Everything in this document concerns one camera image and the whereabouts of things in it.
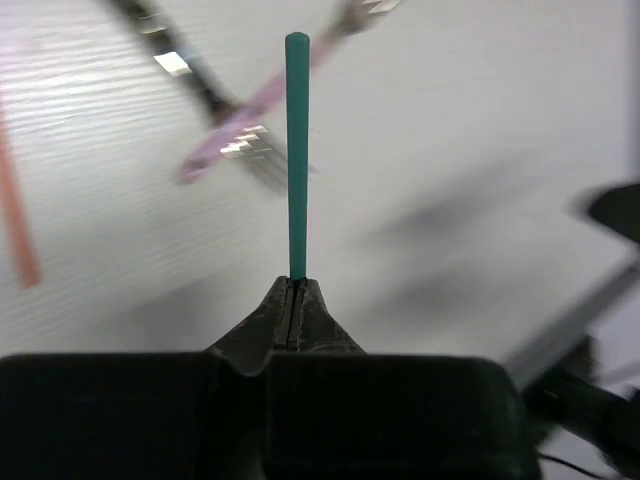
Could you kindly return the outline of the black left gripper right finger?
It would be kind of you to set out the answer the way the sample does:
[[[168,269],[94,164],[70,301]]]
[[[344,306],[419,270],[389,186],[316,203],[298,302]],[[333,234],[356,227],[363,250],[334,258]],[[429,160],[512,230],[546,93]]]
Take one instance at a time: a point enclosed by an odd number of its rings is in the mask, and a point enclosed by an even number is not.
[[[277,353],[264,371],[270,479],[537,479],[523,401],[478,357]]]

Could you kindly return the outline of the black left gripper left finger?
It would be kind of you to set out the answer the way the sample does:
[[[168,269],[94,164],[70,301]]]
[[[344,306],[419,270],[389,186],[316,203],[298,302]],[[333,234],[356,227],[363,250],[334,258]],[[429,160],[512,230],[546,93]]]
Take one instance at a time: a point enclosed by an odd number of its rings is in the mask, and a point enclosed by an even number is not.
[[[259,377],[284,278],[201,351],[15,354],[1,361],[5,479],[260,479]]]

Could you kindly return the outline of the long orange chopstick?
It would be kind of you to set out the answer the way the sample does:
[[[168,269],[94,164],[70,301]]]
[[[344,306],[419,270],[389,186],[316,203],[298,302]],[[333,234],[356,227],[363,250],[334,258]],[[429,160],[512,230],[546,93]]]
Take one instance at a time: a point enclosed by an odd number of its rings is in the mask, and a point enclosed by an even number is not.
[[[41,282],[41,272],[13,165],[4,113],[1,113],[1,205],[19,281],[23,288],[35,287]]]

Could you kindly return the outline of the teal chopstick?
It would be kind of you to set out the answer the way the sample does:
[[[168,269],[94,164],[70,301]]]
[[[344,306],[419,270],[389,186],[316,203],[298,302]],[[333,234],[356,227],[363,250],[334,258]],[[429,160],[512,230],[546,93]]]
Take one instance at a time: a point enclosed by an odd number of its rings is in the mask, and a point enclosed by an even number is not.
[[[285,38],[288,220],[290,279],[301,282],[307,269],[309,177],[310,38],[294,32]]]

